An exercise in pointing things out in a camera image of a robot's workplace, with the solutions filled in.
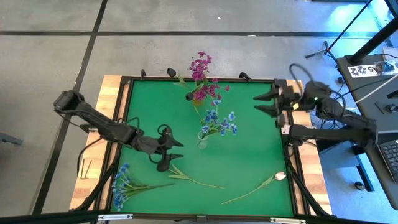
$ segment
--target concrete floor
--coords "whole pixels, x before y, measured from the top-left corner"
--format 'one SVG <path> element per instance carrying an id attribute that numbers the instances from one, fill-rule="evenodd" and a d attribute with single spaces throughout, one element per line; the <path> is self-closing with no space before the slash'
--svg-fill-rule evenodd
<path id="1" fill-rule="evenodd" d="M 101 0 L 2 0 L 0 31 L 92 31 L 100 5 Z M 362 6 L 294 0 L 113 0 L 106 6 L 99 30 L 340 32 Z M 365 10 L 349 32 L 377 32 L 378 25 L 389 19 L 384 2 L 374 1 L 373 8 Z M 89 38 L 0 35 L 0 131 L 24 140 L 22 146 L 0 144 L 0 199 L 5 202 L 0 205 L 0 216 L 29 213 L 61 122 L 52 103 L 62 90 L 73 87 Z M 81 92 L 95 105 L 105 74 L 138 75 L 144 68 L 148 75 L 165 75 L 172 67 L 188 75 L 190 57 L 200 50 L 212 54 L 214 77 L 236 77 L 244 71 L 253 78 L 290 78 L 287 68 L 296 62 L 309 68 L 317 80 L 338 90 L 335 80 L 340 74 L 331 58 L 303 57 L 321 50 L 324 40 L 330 43 L 333 38 L 97 37 Z M 337 57 L 352 54 L 367 40 L 345 37 L 334 46 L 333 53 Z M 391 42 L 395 45 L 398 38 L 393 37 Z M 300 78 L 308 81 L 305 75 Z M 348 107 L 354 106 L 352 98 L 347 102 Z M 69 127 L 45 213 L 68 209 L 77 155 L 85 143 L 84 132 Z M 351 187 L 359 180 L 355 168 L 324 170 L 333 213 L 341 218 L 398 222 L 398 212 L 389 206 L 368 162 L 366 167 L 375 192 Z"/>

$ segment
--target sticker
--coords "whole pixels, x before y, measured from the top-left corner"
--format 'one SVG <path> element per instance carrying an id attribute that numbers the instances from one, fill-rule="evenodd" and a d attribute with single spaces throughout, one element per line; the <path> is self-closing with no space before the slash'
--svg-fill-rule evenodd
<path id="1" fill-rule="evenodd" d="M 375 65 L 358 65 L 348 67 L 348 70 L 353 78 L 379 76 Z"/>

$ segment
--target black base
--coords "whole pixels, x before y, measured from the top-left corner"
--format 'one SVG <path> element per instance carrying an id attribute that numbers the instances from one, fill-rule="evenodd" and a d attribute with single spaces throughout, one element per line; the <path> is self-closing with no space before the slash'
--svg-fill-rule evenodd
<path id="1" fill-rule="evenodd" d="M 305 56 L 305 59 L 308 59 L 308 58 L 311 58 L 311 57 L 314 57 L 314 56 L 317 56 L 317 55 L 324 54 L 324 55 L 329 55 L 329 56 L 336 62 L 336 64 L 337 64 L 336 57 L 335 57 L 335 56 L 333 55 L 333 53 L 330 51 L 328 42 L 327 42 L 327 41 L 324 41 L 323 44 L 325 45 L 325 49 L 324 49 L 324 50 L 321 50 L 321 51 L 319 51 L 319 52 L 315 52 L 315 53 L 306 55 L 306 56 Z"/>

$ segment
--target black stand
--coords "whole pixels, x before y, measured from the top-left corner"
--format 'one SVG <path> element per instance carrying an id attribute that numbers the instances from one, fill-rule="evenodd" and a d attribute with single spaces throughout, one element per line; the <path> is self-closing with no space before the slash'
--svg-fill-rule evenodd
<path id="1" fill-rule="evenodd" d="M 316 55 L 327 55 L 329 54 L 329 56 L 336 62 L 336 57 L 332 54 L 332 52 L 330 51 L 331 48 L 336 44 L 336 42 L 344 35 L 344 33 L 348 30 L 348 28 L 355 22 L 355 20 L 359 17 L 359 15 L 362 14 L 362 12 L 367 8 L 367 6 L 372 2 L 372 0 L 369 0 L 364 6 L 363 8 L 360 10 L 360 12 L 354 17 L 354 19 L 348 24 L 348 26 L 341 32 L 341 34 L 335 39 L 335 41 L 333 41 L 333 43 L 331 43 L 330 47 L 328 45 L 327 41 L 324 41 L 323 44 L 325 44 L 325 49 L 321 50 L 319 52 L 315 52 L 313 54 L 307 55 L 305 56 L 306 59 L 310 58 L 310 57 L 314 57 Z"/>

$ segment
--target wooden board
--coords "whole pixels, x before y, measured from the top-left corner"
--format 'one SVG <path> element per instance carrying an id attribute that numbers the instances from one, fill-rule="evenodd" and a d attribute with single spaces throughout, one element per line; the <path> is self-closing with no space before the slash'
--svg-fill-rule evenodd
<path id="1" fill-rule="evenodd" d="M 120 80 L 121 80 L 120 75 L 105 75 L 101 86 L 101 90 L 99 92 L 96 109 L 99 112 L 108 116 L 109 118 L 113 117 L 114 107 L 116 104 L 116 99 L 118 97 Z M 287 83 L 288 85 L 293 85 L 295 91 L 299 90 L 294 80 L 288 80 Z M 127 91 L 124 91 L 118 118 L 121 118 L 123 116 L 126 97 L 127 97 Z M 293 118 L 296 124 L 311 126 L 310 115 L 304 111 L 293 112 Z M 98 133 L 90 133 L 88 136 L 87 144 L 93 142 L 98 138 L 99 138 Z M 84 167 L 82 165 L 80 166 L 79 176 L 76 180 L 75 190 L 73 192 L 72 201 L 70 204 L 71 209 L 79 206 L 84 201 L 84 199 L 90 194 L 95 185 L 98 183 L 101 172 L 101 166 L 104 159 L 105 148 L 106 148 L 106 141 L 100 141 L 85 151 L 83 155 L 83 158 L 85 159 L 85 166 Z M 109 158 L 110 160 L 113 159 L 115 149 L 116 145 L 114 144 L 112 145 L 111 157 Z M 326 212 L 331 213 L 328 193 L 326 190 L 325 180 L 323 178 L 323 173 L 322 173 L 322 168 L 317 148 L 311 144 L 304 144 L 303 146 L 299 147 L 299 150 L 300 150 L 300 158 L 303 167 L 305 185 L 308 187 L 309 191 L 317 200 L 317 202 L 322 206 L 322 208 Z M 90 160 L 91 160 L 91 165 L 87 171 L 88 163 L 90 162 Z M 80 178 L 81 172 L 83 172 L 83 176 L 85 173 L 87 173 L 85 179 Z M 108 191 L 108 189 L 109 189 L 109 181 L 103 190 L 103 197 L 100 202 L 100 208 L 105 207 L 106 192 Z M 297 206 L 298 212 L 304 214 L 301 193 L 296 185 L 295 185 L 295 193 L 298 205 Z"/>

